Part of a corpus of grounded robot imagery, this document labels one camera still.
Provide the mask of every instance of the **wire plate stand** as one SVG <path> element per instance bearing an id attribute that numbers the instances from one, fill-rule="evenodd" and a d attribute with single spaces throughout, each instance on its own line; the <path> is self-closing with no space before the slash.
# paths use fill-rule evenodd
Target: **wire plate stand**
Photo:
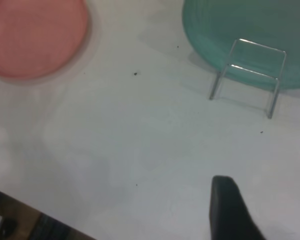
<path id="1" fill-rule="evenodd" d="M 246 68 L 241 67 L 239 65 L 232 64 L 231 63 L 231 61 L 232 61 L 231 57 L 232 57 L 232 54 L 233 54 L 233 52 L 235 50 L 235 47 L 236 47 L 238 42 L 244 42 L 244 43 L 247 43 L 247 44 L 257 45 L 257 46 L 262 47 L 262 48 L 266 48 L 266 49 L 269 49 L 269 50 L 273 50 L 273 51 L 277 51 L 277 52 L 282 53 L 283 54 L 283 61 L 282 61 L 281 69 L 280 69 L 280 72 L 279 72 L 279 76 L 277 76 L 277 77 L 269 76 L 267 74 L 263 74 L 263 73 L 260 73 L 260 72 L 257 72 L 257 71 L 246 69 Z M 217 90 L 220 86 L 220 83 L 221 83 L 222 79 L 224 78 L 228 68 L 235 68 L 235 69 L 239 69 L 239 70 L 242 70 L 242 71 L 249 72 L 251 74 L 256 74 L 256 75 L 263 76 L 263 77 L 266 77 L 266 78 L 269 78 L 269 79 L 273 79 L 273 80 L 276 81 L 276 84 L 275 84 L 274 91 L 272 93 L 270 108 L 267 111 L 267 117 L 269 119 L 271 119 L 273 114 L 274 114 L 274 111 L 275 111 L 275 107 L 276 107 L 276 103 L 277 103 L 277 99 L 278 99 L 278 95 L 279 95 L 279 91 L 280 91 L 280 83 L 281 83 L 281 80 L 282 80 L 282 73 L 283 73 L 283 70 L 284 70 L 284 67 L 285 67 L 286 58 L 287 58 L 287 53 L 285 51 L 280 50 L 280 49 L 276 49 L 276 48 L 273 48 L 273 47 L 262 45 L 262 44 L 259 44 L 259 43 L 253 42 L 253 41 L 242 39 L 242 38 L 236 39 L 232 44 L 230 53 L 229 53 L 229 55 L 226 59 L 225 65 L 222 69 L 222 72 L 218 73 L 217 76 L 216 76 L 216 79 L 215 79 L 215 81 L 213 83 L 213 86 L 212 86 L 212 90 L 211 90 L 209 99 L 210 100 L 214 99 L 214 97 L 216 95 L 216 92 L 217 92 Z"/>

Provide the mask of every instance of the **wooden floor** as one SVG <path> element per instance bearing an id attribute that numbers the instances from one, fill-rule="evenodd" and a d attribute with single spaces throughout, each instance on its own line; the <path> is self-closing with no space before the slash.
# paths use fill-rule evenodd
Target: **wooden floor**
<path id="1" fill-rule="evenodd" d="M 4 218 L 17 220 L 18 227 L 14 234 L 6 240 L 28 240 L 41 212 L 29 207 L 9 196 L 4 195 L 0 200 L 0 215 Z M 76 230 L 72 230 L 67 240 L 94 240 Z"/>

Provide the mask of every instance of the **green plate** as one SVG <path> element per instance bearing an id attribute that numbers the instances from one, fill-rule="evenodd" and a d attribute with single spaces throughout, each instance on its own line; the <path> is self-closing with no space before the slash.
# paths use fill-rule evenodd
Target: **green plate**
<path id="1" fill-rule="evenodd" d="M 195 51 L 218 71 L 235 39 L 246 39 L 286 52 L 281 89 L 300 88 L 300 0 L 185 0 L 182 21 Z M 232 61 L 278 77 L 283 54 L 239 42 Z M 264 90 L 275 81 L 229 68 L 227 77 Z"/>

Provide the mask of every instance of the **pink plate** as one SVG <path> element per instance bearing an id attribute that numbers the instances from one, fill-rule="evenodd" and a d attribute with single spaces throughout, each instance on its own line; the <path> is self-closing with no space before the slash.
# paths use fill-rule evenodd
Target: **pink plate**
<path id="1" fill-rule="evenodd" d="M 0 76 L 30 79 L 64 65 L 88 25 L 84 0 L 0 0 Z"/>

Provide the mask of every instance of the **white table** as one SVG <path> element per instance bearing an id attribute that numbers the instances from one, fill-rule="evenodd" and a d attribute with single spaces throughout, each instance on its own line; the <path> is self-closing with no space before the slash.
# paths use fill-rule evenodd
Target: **white table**
<path id="1" fill-rule="evenodd" d="M 209 101 L 182 4 L 90 0 L 79 56 L 41 84 L 0 80 L 0 191 L 97 240 L 209 240 L 228 175 L 269 240 L 300 240 L 300 90 L 272 120 L 240 83 Z"/>

